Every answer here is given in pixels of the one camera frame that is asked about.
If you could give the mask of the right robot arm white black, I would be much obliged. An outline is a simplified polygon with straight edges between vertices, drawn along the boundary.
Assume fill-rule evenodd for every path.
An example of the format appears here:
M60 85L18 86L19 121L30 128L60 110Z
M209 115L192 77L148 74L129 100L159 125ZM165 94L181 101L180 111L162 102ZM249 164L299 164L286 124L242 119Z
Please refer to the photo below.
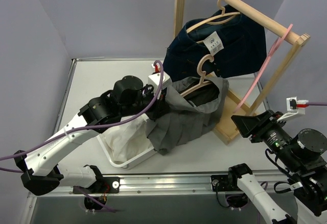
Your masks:
M257 116L233 115L232 121L243 138L263 142L266 158L287 179L288 188L275 193L292 192L297 203L297 217L284 211L256 180L245 163L228 169L227 184L241 190L267 223L326 223L326 137L315 129L302 129L291 137L284 129L281 112L267 110Z

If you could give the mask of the beige hanger rear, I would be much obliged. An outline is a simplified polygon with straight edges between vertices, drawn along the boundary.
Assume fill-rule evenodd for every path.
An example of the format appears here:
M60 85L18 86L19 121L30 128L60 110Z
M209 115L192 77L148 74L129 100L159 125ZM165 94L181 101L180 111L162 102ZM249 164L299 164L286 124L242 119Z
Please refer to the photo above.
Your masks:
M217 6L221 10L221 13L219 15L207 18L199 23L192 25L191 27L186 29L186 32L190 33L191 31L197 29L198 27L200 27L204 24L210 24L210 25L224 24L241 14L239 11L233 11L233 12L226 13L226 7L221 5L222 1L224 1L224 0L217 1Z

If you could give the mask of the dark blue denim skirt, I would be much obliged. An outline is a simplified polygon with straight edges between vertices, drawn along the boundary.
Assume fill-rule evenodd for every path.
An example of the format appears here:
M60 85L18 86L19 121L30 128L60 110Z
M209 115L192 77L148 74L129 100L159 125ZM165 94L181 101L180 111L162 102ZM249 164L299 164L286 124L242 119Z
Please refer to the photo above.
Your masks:
M202 69L216 76L230 78L255 73L267 56L263 26L244 14L233 19L215 19L194 30L187 29L202 22L201 18L188 21L167 48L164 71L172 81L197 77L197 66L203 56L211 54L213 62L205 62Z

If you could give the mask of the pink plastic hanger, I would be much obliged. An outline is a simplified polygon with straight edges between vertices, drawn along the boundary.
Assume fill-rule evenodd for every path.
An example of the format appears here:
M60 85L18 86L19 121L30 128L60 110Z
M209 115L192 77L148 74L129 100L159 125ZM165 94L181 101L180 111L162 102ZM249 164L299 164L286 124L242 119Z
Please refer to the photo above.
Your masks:
M278 50L278 48L280 47L280 45L282 44L282 42L285 40L285 38L288 36L288 34L290 33L290 31L292 30L293 24L291 23L288 27L286 32L282 35L282 37L278 37L274 43L272 44L267 57L265 59L265 61L263 62L260 70L257 72L257 75L254 79L254 81L252 82L251 86L249 87L247 93L244 95L244 97L241 99L241 101L239 102L239 104L236 106L236 108L234 109L233 113L236 113L237 111L239 111L239 109L241 108L241 106L246 102L246 100L248 99L249 95L252 93L253 89L255 88L255 86L257 85L260 77L262 76L263 72L265 71L267 65L269 64L273 54Z

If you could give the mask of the grey pleated skirt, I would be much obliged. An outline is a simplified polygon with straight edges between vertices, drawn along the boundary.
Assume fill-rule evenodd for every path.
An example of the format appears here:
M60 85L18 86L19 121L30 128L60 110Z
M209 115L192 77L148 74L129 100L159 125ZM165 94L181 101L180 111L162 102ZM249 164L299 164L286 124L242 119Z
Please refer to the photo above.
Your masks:
M170 110L165 115L146 122L146 137L161 155L210 132L220 121L229 82L209 77L209 85L186 97L181 93L196 85L199 78L188 77L173 82L167 88L166 103Z

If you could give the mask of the wooden clothes rack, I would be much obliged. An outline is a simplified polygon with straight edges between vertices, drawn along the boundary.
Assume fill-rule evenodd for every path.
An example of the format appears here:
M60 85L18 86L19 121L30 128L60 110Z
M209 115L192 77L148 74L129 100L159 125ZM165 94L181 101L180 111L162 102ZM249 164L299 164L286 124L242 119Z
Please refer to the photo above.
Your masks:
M227 4L231 5L237 10L237 13L242 13L254 20L256 23L260 24L270 32L274 33L278 38L275 43L273 43L268 56L264 61L263 66L261 67L259 73L255 76L255 79L250 86L247 93L243 98L239 98L231 89L227 92L227 97L225 100L225 106L223 114L220 120L220 123L215 126L213 129L217 137L223 141L225 144L230 144L232 141L237 139L240 136L240 132L237 127L232 123L232 115L253 115L257 108L263 103L266 96L270 93L272 88L281 78L286 69L290 66L293 59L301 51L304 45L309 41L310 36L308 34L303 34L301 36L297 35L292 31L291 27L284 27L275 20L256 10L252 6L246 4L242 0L218 0L217 6L222 7L221 2L225 1ZM268 66L269 62L272 59L273 54L281 46L283 42L288 42L292 45L289 52L286 54L285 58L275 70L274 74L260 91L259 95L253 102L251 106L246 104L246 100L249 98L250 94L254 90L255 86L259 83L259 79Z

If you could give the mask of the white plastic basket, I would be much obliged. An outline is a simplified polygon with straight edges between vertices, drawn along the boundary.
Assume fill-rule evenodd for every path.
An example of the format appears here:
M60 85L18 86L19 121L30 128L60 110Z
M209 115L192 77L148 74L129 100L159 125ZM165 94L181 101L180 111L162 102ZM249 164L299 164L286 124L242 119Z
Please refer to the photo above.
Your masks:
M109 164L114 168L131 169L156 154L146 137L146 121L141 115L133 121L108 128L97 136Z

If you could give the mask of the beige hanger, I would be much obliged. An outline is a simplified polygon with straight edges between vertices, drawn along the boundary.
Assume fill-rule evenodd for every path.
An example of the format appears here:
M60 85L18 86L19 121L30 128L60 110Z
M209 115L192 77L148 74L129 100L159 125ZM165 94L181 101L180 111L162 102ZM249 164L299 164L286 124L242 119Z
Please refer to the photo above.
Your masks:
M224 1L224 0L217 1L217 6L221 10L221 13L219 15L207 18L199 23L192 25L191 27L186 29L186 32L190 33L191 31L197 29L198 27L200 27L204 24L210 24L210 25L224 24L241 14L239 11L233 11L233 12L226 13L226 7L221 5L222 1Z
M195 86L193 87L190 87L188 88L187 90L185 90L181 96L182 97L185 97L189 94L191 94L192 92L202 88L202 87L205 87L207 85L209 85L211 82L210 81L206 81L205 78L206 78L206 71L202 69L204 63L206 61L209 61L210 63L213 63L214 61L214 57L212 55L205 55L204 57L202 57L202 59L199 61L198 65L197 65L197 74L200 76L200 80L199 80L199 83L196 84Z

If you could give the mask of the beige hanger front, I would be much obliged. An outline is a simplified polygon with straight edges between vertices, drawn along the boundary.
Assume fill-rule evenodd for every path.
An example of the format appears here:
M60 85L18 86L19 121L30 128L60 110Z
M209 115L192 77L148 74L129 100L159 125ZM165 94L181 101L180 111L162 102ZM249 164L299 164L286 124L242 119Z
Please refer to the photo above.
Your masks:
M206 81L205 78L206 78L206 71L202 69L204 63L206 61L209 61L210 63L213 63L214 61L214 57L212 55L205 55L204 57L202 57L202 59L199 61L198 65L197 65L197 74L200 76L200 80L199 80L199 83L196 84L195 86L193 87L190 87L188 88L187 90L185 90L181 96L182 97L185 97L189 94L191 94L192 92L202 88L202 87L205 87L207 85L209 85L211 82L210 81Z

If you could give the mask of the white pleated skirt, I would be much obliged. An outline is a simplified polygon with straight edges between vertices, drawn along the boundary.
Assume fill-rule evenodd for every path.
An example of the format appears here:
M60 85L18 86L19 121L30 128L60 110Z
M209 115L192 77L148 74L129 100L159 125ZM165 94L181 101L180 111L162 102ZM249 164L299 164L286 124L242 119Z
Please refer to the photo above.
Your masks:
M110 158L115 164L126 163L153 150L152 143L146 137L147 120L148 117L143 114L103 133L103 141L109 147Z

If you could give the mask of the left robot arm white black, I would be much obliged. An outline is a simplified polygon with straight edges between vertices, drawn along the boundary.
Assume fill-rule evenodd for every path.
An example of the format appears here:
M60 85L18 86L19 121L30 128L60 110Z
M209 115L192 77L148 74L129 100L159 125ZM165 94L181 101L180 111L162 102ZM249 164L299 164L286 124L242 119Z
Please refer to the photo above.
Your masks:
M152 112L157 105L155 95L170 82L166 73L150 75L146 85L135 76L125 76L115 82L113 89L84 105L49 138L49 143L29 153L17 151L14 161L22 171L23 186L36 196L48 194L59 186L81 187L87 193L104 190L106 181L97 166L76 168L59 162L86 141L119 125L123 117L140 116L144 110Z

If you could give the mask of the aluminium mounting rail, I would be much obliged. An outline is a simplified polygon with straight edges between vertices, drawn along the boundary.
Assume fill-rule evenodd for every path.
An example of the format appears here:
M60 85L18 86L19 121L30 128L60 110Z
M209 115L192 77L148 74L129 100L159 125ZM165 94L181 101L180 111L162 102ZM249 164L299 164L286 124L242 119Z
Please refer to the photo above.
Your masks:
M116 195L184 195L209 193L239 193L241 190L229 182L226 173L181 173L145 175L105 175L95 189L81 188L77 184L59 186L47 195L85 192L91 196Z

